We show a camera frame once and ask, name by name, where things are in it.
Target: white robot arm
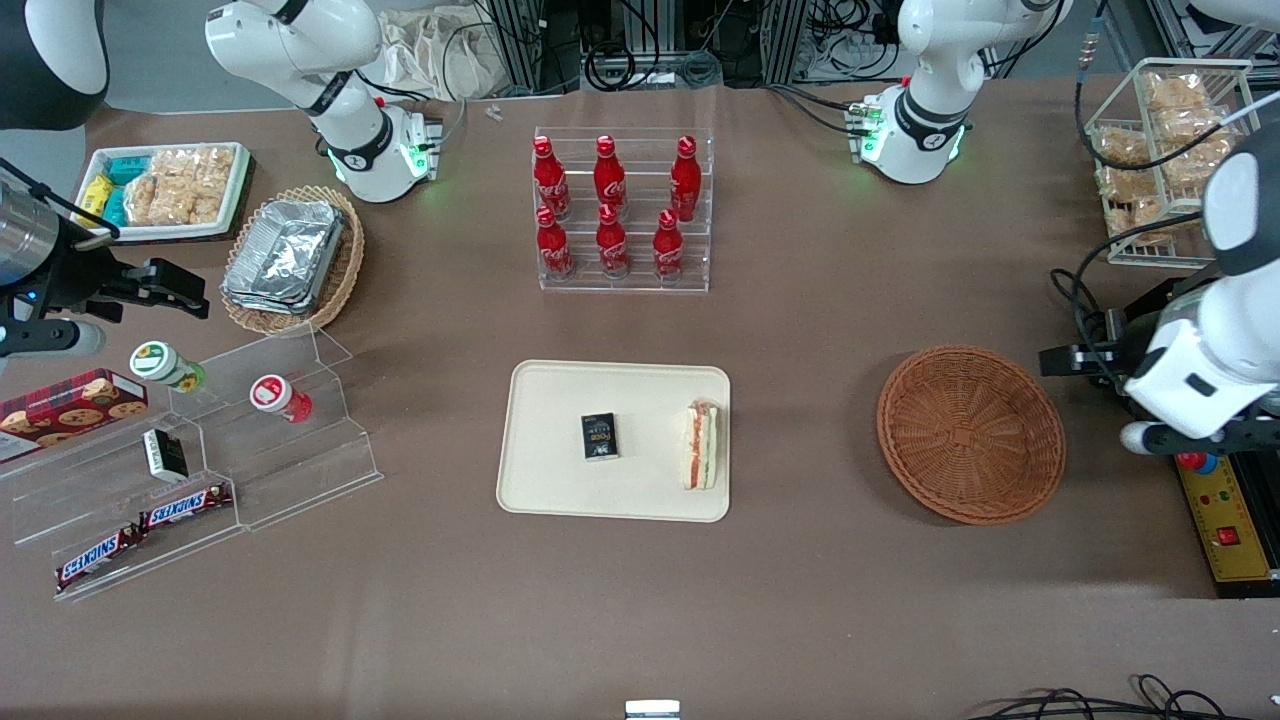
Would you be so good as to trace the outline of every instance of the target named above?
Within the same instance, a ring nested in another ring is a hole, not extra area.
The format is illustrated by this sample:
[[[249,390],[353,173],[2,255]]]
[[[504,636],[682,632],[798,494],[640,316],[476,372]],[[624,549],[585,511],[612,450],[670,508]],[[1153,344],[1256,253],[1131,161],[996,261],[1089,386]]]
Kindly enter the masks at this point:
[[[1221,20],[1280,28],[1274,0],[1193,3]],[[1160,452],[1169,428],[1190,439],[1225,439],[1254,404],[1280,423],[1280,126],[1240,143],[1210,178],[1202,205],[1222,277],[1165,307],[1125,383],[1164,421],[1125,428],[1121,441],[1135,452]]]
[[[886,177],[919,184],[942,174],[986,79],[978,51],[1048,32],[1073,0],[906,0],[899,13],[902,46],[919,63],[910,85],[868,95],[878,120],[859,155]]]
[[[227,72],[311,117],[338,177],[361,200],[396,200],[428,177],[422,115],[380,108],[355,74],[381,51],[364,0],[236,1],[209,13],[205,40]]]

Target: small black box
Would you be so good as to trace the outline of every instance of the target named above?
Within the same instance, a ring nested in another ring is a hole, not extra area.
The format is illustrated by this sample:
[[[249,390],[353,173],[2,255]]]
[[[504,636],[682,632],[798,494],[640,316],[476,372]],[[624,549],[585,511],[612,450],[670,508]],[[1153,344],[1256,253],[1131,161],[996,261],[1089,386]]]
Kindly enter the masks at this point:
[[[611,460],[618,456],[613,413],[582,415],[582,446],[588,460]]]

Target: brown tabletop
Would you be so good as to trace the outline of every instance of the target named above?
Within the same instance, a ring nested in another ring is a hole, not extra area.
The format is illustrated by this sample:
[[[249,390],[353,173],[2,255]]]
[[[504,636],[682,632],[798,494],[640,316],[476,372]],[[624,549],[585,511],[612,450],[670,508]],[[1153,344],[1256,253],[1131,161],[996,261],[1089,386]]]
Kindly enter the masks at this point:
[[[854,167],[837,133],[764,91],[502,101],[500,123],[486,105],[438,182],[358,204],[369,251],[330,331],[355,352],[351,413],[387,478],[70,605],[51,600],[47,555],[0,542],[5,716],[618,717],[675,697],[690,719],[906,720],[1036,687],[1132,700],[1140,671],[1267,712],[1276,603],[1208,600],[1169,465],[1121,450],[1125,416],[1101,392],[1044,380],[1066,477],[1019,524],[932,515],[877,448],[876,396],[909,352],[975,343],[1034,370],[1074,337],[1046,272],[1103,227],[1066,79],[991,83],[960,158],[923,187]],[[539,124],[714,128],[710,295],[539,291]],[[106,113],[90,146],[237,140],[259,161],[256,206],[335,183],[314,137],[297,111]],[[152,336],[197,359],[252,340],[216,301],[227,250],[120,251],[200,270],[214,316],[131,307],[102,356],[14,361],[5,395],[123,366]],[[1093,273],[1107,302],[1162,277]],[[723,368],[728,515],[502,511],[508,379],[530,357]]]

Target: clear acrylic rack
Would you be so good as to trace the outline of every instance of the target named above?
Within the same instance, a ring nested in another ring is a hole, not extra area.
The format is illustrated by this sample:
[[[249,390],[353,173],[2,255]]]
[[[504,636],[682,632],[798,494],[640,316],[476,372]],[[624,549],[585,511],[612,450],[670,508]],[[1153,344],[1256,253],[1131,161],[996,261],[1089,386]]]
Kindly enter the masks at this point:
[[[60,601],[82,600],[381,479],[369,434],[347,413],[334,369],[348,359],[328,333],[302,324],[202,361],[206,379],[195,393],[150,386],[151,413],[4,468],[0,483],[14,498],[14,542],[49,553],[54,592],[52,570],[137,521],[140,512],[230,483],[233,505],[156,528],[55,593]],[[289,424],[252,407],[248,388],[266,373],[311,396],[306,421]],[[147,471],[142,434],[151,428],[182,442],[187,482],[165,483]]]
[[[545,291],[586,292],[664,292],[707,293],[712,279],[712,191],[716,168],[716,146],[708,128],[564,128],[540,127],[535,136],[552,140],[556,156],[568,176],[570,215],[561,222],[568,236],[570,252],[576,272],[563,282],[547,277],[534,258],[538,282]],[[617,143],[617,156],[627,173],[627,214],[622,227],[627,231],[627,255],[631,273],[614,281],[604,277],[599,250],[595,246],[595,228],[599,224],[599,204],[595,199],[595,138],[612,135]],[[663,284],[654,273],[653,236],[658,231],[658,213],[671,206],[671,165],[676,161],[676,143],[680,136],[691,135],[698,141],[698,164],[703,170],[701,193],[692,222],[681,223],[685,237],[684,274],[680,282]],[[538,188],[532,187],[534,210],[541,205]],[[530,213],[530,227],[538,233],[538,224]]]

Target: wicker basket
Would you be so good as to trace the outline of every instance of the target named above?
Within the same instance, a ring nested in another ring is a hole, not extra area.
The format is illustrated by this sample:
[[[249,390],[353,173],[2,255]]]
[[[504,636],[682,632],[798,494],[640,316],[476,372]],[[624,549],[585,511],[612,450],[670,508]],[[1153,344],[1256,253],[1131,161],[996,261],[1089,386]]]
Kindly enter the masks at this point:
[[[972,525],[1036,512],[1066,464],[1048,396],[1021,368],[980,347],[933,347],[899,365],[881,392],[876,429],[906,491]]]
[[[329,266],[329,275],[325,278],[324,288],[320,291],[320,301],[316,302],[316,309],[311,315],[285,315],[282,313],[250,310],[232,304],[225,295],[223,296],[223,305],[227,307],[227,314],[232,316],[232,320],[236,320],[237,325],[247,331],[273,334],[307,320],[315,327],[323,328],[338,316],[343,305],[347,304],[347,299],[351,297],[351,291],[356,288],[356,275],[360,274],[360,264],[365,259],[365,229],[360,224],[356,209],[338,191],[315,186],[285,190],[260,205],[257,210],[253,210],[253,215],[241,227],[239,236],[236,237],[236,245],[232,246],[230,256],[227,259],[228,269],[230,269],[232,263],[236,261],[236,255],[239,254],[241,247],[244,245],[244,237],[248,234],[250,225],[257,219],[262,208],[266,208],[268,202],[274,202],[275,200],[298,200],[302,202],[323,200],[340,209],[346,215],[342,236],[338,238],[338,251],[334,252],[333,264]]]

